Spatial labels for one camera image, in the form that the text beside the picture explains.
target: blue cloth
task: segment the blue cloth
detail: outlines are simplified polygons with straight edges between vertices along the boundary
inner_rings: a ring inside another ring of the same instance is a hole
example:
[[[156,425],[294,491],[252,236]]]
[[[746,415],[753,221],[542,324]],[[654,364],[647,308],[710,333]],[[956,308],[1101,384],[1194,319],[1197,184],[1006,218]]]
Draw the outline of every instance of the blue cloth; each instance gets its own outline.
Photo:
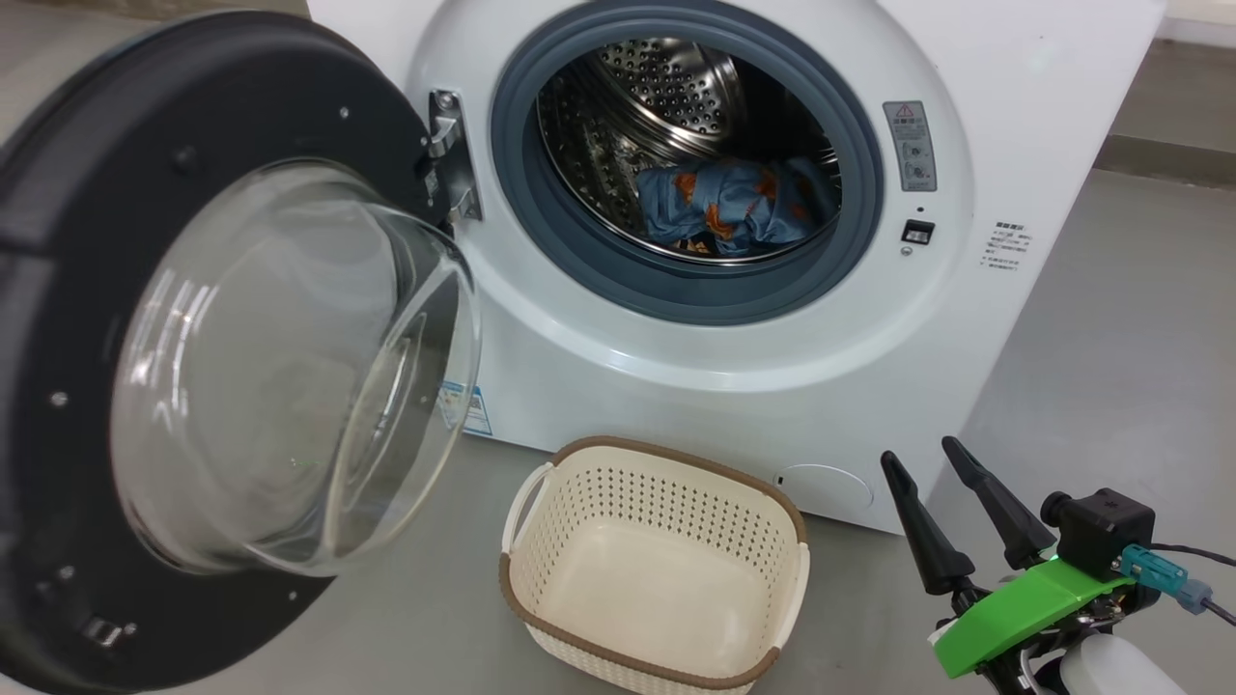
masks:
[[[691,162],[641,171],[635,183],[653,241],[670,246],[708,232],[728,257],[753,244],[801,241],[838,210],[833,187],[806,157]]]

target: green plastic part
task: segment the green plastic part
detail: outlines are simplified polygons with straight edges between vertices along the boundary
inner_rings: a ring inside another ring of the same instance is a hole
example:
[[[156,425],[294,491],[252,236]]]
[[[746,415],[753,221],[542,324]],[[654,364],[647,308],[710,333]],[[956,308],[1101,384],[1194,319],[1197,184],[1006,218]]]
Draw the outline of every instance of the green plastic part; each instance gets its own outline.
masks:
[[[1030,568],[957,618],[936,642],[936,658],[949,678],[965,675],[1094,599],[1127,584],[1133,580],[1096,581],[1052,558]]]

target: blue sticker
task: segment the blue sticker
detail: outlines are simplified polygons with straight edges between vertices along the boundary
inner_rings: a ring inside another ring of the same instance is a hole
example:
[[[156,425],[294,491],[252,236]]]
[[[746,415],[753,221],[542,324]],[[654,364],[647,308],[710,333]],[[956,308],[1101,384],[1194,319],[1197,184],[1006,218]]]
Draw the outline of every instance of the blue sticker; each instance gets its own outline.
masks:
[[[455,383],[454,381],[442,382],[442,388],[438,397],[442,401],[442,413],[447,414],[447,425],[455,425],[455,423],[450,422],[449,413],[455,412],[456,404],[454,401],[462,397],[462,385]],[[481,394],[480,386],[472,388],[472,399],[468,402],[467,416],[465,416],[464,419],[464,432],[493,437],[493,428],[489,427],[489,413],[485,409],[485,396]]]

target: door hinge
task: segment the door hinge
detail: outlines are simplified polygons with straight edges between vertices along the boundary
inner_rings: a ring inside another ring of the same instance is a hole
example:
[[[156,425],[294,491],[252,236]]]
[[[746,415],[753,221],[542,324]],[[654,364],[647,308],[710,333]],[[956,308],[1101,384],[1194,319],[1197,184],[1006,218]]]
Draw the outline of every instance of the door hinge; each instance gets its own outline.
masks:
[[[446,221],[481,219],[481,199],[476,193],[476,176],[472,157],[464,131],[464,110],[459,94],[435,89],[429,94],[429,156],[434,171],[430,176],[445,190],[447,203]]]

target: open door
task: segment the open door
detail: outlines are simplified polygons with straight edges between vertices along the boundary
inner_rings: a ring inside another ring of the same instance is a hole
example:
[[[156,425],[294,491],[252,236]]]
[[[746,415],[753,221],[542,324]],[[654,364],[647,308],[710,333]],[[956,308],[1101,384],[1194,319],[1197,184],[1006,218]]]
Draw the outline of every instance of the open door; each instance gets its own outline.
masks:
[[[430,134],[308,20],[99,58],[0,151],[0,672],[168,688],[383,547],[480,352]]]

